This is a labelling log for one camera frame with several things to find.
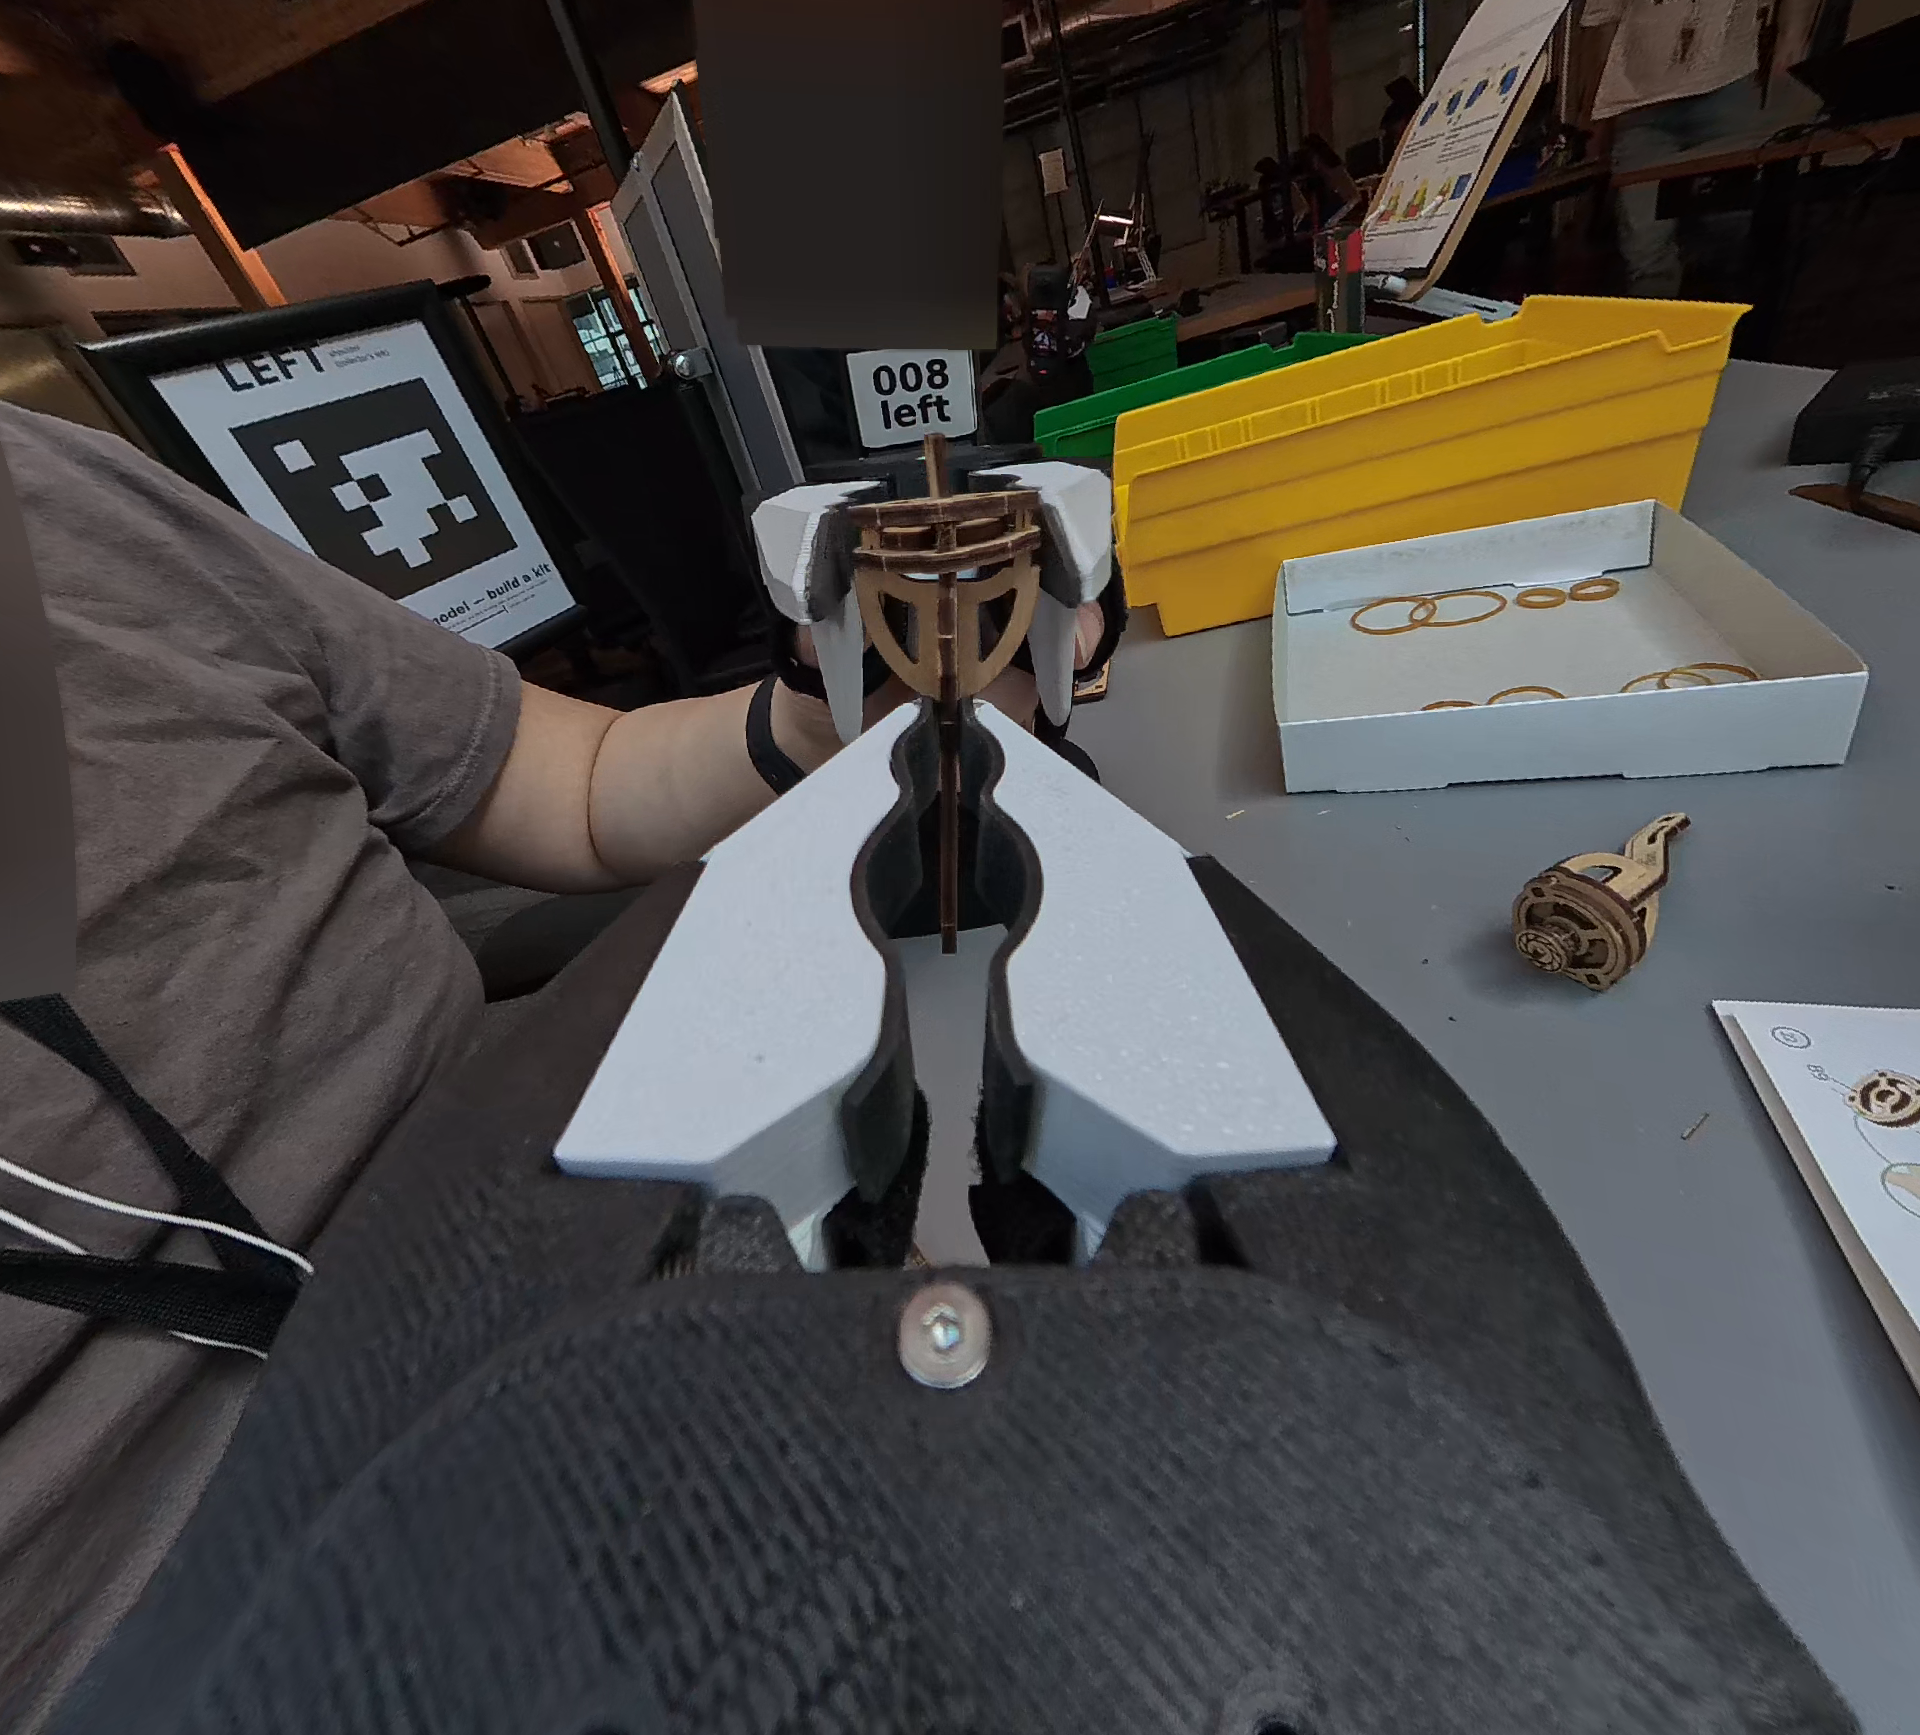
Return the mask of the grey metal panel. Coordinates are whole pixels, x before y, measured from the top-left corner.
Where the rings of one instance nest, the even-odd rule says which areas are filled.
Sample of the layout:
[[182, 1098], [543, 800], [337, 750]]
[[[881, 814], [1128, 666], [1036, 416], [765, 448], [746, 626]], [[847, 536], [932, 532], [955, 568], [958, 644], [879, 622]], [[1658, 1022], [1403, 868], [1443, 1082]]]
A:
[[736, 333], [692, 91], [659, 101], [647, 139], [612, 203], [659, 325], [665, 367], [706, 401], [746, 508], [804, 482], [804, 464], [767, 357]]

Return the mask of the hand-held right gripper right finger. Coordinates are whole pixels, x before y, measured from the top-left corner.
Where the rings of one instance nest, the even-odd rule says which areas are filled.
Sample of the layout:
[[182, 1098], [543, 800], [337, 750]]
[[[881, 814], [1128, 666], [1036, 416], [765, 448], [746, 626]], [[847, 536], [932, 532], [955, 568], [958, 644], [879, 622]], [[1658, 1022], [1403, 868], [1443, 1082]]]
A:
[[1336, 1134], [1185, 848], [980, 708], [987, 976], [975, 1232], [996, 1264], [1091, 1260], [1122, 1202], [1327, 1166]]

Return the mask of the person's left forearm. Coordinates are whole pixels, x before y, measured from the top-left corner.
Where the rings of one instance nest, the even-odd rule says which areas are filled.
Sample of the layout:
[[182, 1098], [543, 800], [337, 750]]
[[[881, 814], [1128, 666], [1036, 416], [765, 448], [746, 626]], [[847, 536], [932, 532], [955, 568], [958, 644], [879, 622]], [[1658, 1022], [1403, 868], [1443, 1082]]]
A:
[[773, 800], [749, 746], [752, 696], [615, 712], [523, 688], [505, 764], [445, 844], [459, 868], [544, 892], [647, 884]]

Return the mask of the small wooden gear assembly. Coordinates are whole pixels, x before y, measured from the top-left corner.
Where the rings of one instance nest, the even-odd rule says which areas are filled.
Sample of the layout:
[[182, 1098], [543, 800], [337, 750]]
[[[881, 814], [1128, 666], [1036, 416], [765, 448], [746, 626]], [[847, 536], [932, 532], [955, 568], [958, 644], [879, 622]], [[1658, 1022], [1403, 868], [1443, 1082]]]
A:
[[852, 506], [862, 628], [904, 688], [957, 712], [1013, 662], [1041, 598], [1041, 508], [1035, 490]]
[[1689, 828], [1689, 814], [1665, 814], [1620, 852], [1563, 858], [1529, 880], [1510, 910], [1516, 952], [1546, 976], [1619, 986], [1652, 948], [1672, 842]]

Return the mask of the framed black-white marker sign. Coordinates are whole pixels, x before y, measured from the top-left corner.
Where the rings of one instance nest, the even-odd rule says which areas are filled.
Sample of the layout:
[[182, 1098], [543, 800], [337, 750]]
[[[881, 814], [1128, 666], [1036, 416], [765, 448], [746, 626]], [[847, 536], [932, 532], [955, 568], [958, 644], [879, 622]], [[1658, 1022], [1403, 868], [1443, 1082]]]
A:
[[79, 347], [145, 448], [440, 630], [523, 660], [579, 564], [447, 289], [412, 283]]

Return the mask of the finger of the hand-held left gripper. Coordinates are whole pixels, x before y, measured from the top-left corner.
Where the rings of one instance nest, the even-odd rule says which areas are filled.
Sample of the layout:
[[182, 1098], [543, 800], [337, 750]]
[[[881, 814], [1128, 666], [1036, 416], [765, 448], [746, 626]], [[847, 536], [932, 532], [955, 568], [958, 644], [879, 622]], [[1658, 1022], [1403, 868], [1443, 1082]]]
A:
[[812, 634], [841, 740], [865, 732], [869, 694], [852, 508], [884, 498], [883, 482], [816, 482], [763, 500], [751, 518], [763, 582], [776, 610]]
[[1035, 730], [1062, 736], [1079, 680], [1105, 674], [1122, 638], [1112, 480], [1077, 464], [991, 464], [975, 472], [975, 490], [1039, 494], [1039, 592], [1015, 666], [1035, 682]]

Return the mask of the person's grey-brown shirt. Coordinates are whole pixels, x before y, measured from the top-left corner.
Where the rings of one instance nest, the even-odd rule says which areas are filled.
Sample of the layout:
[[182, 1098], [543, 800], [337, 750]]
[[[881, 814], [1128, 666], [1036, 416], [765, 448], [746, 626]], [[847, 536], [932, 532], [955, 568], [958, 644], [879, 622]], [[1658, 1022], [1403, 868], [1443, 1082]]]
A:
[[[407, 858], [507, 762], [516, 668], [123, 440], [5, 407], [77, 834], [68, 1002], [300, 1250], [472, 1038]], [[249, 1358], [5, 1302], [5, 1732], [41, 1732], [198, 1504]]]

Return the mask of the illustrated instruction booklet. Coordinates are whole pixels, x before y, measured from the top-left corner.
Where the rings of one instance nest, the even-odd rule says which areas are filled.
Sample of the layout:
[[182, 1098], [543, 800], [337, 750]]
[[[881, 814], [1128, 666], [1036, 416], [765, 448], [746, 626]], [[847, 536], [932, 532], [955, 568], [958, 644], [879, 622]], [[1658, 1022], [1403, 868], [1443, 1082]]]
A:
[[1919, 1378], [1919, 1012], [1717, 1000], [1768, 1120]]

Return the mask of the white cardboard box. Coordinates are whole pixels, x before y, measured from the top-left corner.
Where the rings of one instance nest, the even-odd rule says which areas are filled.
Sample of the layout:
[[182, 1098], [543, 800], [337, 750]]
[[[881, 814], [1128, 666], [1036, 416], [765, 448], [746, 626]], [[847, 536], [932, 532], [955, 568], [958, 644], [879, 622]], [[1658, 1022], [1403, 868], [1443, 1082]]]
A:
[[[1614, 572], [1607, 604], [1512, 610], [1451, 632], [1371, 640], [1381, 596], [1512, 592]], [[1867, 664], [1765, 574], [1652, 502], [1285, 562], [1270, 628], [1291, 792], [1655, 780], [1837, 766]], [[1731, 660], [1757, 686], [1596, 694], [1671, 664]], [[1443, 696], [1551, 684], [1568, 700], [1422, 714]]]

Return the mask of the yellow plastic bin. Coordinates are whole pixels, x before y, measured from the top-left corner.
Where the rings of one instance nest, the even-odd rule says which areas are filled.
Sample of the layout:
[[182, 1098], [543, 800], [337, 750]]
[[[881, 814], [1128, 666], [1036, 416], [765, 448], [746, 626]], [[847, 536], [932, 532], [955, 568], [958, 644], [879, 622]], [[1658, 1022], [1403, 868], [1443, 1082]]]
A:
[[1681, 508], [1747, 313], [1538, 297], [1126, 412], [1126, 602], [1179, 638], [1268, 616], [1289, 560]]

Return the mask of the instruction sheet on wooden board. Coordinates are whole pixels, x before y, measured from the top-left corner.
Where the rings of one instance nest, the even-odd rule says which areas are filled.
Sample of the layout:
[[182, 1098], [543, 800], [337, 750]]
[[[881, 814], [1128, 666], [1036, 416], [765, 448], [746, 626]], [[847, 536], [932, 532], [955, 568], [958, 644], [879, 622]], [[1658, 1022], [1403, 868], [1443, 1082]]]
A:
[[1574, 0], [1482, 0], [1427, 93], [1363, 227], [1368, 283], [1435, 289], [1487, 203]]

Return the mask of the group of tan rubber bands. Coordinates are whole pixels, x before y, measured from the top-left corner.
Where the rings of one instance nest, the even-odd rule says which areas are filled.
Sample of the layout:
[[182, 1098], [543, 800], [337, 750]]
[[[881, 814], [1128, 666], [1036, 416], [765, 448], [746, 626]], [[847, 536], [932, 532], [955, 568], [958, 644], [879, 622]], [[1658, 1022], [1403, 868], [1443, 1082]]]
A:
[[[1580, 604], [1607, 604], [1622, 594], [1619, 574], [1596, 574], [1568, 584], [1529, 584], [1510, 594], [1493, 588], [1453, 590], [1437, 596], [1381, 596], [1363, 604], [1349, 618], [1351, 632], [1371, 640], [1388, 640], [1427, 632], [1451, 632], [1495, 622], [1512, 610], [1543, 614]], [[1646, 670], [1616, 690], [1596, 694], [1692, 692], [1712, 688], [1757, 686], [1760, 672], [1731, 660], [1697, 660]], [[1568, 700], [1570, 694], [1551, 684], [1516, 684], [1476, 698], [1443, 696], [1427, 702], [1421, 712], [1460, 712], [1472, 708], [1530, 706], [1551, 700]]]

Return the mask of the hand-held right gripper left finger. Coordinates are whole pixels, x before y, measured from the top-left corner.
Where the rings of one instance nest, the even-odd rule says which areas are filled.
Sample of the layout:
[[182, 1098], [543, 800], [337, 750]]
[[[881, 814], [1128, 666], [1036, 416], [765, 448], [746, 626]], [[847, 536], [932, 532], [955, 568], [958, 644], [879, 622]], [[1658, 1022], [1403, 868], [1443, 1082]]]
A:
[[679, 1180], [767, 1200], [801, 1262], [854, 1186], [842, 1100], [881, 1050], [891, 964], [852, 900], [900, 804], [888, 714], [723, 840], [555, 1146], [570, 1176]]

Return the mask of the person's left hand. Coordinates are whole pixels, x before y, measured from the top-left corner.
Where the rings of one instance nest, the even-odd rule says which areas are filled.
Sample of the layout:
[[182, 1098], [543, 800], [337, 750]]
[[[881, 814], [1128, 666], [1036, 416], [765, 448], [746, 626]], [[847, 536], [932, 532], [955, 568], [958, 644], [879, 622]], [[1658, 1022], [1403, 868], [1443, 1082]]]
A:
[[845, 746], [828, 702], [827, 672], [815, 630], [778, 618], [773, 634], [774, 676], [765, 686], [767, 734], [787, 786], [819, 770]]

